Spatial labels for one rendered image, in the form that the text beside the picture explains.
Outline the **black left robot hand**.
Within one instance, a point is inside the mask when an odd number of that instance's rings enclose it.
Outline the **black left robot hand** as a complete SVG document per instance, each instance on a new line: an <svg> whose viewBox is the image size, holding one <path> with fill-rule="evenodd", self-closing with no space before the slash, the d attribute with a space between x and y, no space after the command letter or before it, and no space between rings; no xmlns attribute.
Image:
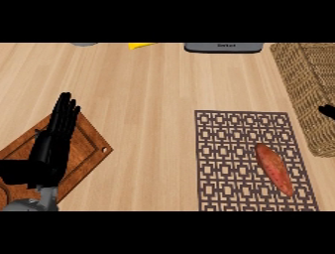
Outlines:
<svg viewBox="0 0 335 254"><path fill-rule="evenodd" d="M71 154L71 140L77 128L81 107L72 94L63 92L52 113L47 129L37 134L30 158L0 160L0 177L7 185L27 184L56 187L65 176Z"/></svg>

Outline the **woven wicker basket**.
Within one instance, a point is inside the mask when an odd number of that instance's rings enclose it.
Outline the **woven wicker basket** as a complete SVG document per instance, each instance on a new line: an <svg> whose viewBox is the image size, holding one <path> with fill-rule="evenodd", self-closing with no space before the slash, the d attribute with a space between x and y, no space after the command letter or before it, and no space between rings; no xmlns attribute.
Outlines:
<svg viewBox="0 0 335 254"><path fill-rule="evenodd" d="M335 157L335 121L319 112L335 106L335 43L276 43L270 52L310 152Z"/></svg>

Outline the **orange sweet potato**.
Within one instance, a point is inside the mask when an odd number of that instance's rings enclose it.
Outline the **orange sweet potato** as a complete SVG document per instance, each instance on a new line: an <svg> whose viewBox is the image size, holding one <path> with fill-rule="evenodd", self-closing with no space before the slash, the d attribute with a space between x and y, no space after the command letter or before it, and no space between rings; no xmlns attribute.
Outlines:
<svg viewBox="0 0 335 254"><path fill-rule="evenodd" d="M292 183L280 156L273 152L266 144L257 144L254 150L257 162L266 172L267 177L270 178L279 190L288 196L292 196Z"/></svg>

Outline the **patterned brown placemat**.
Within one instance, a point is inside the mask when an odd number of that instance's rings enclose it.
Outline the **patterned brown placemat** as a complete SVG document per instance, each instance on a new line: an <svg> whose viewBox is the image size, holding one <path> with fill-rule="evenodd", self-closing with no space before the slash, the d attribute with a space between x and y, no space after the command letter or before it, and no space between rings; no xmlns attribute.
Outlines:
<svg viewBox="0 0 335 254"><path fill-rule="evenodd" d="M285 112L198 110L198 199L202 211L316 211L317 199ZM280 156L292 183L285 194L255 159L263 143Z"/></svg>

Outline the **brown wooden cutting board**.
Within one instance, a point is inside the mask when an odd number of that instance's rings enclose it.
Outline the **brown wooden cutting board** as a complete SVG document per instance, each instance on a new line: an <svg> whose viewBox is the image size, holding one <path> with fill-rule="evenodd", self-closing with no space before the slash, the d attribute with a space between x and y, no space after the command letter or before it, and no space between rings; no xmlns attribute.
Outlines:
<svg viewBox="0 0 335 254"><path fill-rule="evenodd" d="M49 122L50 116L38 122L0 151L0 160L22 160L30 157L35 143L35 130L46 130ZM71 143L68 170L59 185L58 202L62 202L111 152L111 145L105 141L84 115L80 114ZM15 199L40 197L40 193L35 190L30 190L27 185L9 186L0 178L0 210Z"/></svg>

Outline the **dark grey appliance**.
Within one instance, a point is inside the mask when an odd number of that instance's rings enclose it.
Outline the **dark grey appliance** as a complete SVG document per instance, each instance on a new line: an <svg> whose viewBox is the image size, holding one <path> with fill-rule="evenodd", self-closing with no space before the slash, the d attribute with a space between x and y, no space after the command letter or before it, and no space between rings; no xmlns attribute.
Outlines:
<svg viewBox="0 0 335 254"><path fill-rule="evenodd" d="M205 54L254 54L260 53L263 43L186 43L185 50Z"/></svg>

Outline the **yellow object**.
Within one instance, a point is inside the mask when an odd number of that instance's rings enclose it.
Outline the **yellow object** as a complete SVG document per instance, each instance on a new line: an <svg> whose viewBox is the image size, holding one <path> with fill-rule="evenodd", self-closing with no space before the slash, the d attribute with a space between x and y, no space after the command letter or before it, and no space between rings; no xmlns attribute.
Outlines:
<svg viewBox="0 0 335 254"><path fill-rule="evenodd" d="M136 50L136 49L145 48L148 46L152 46L155 44L156 43L128 43L128 49Z"/></svg>

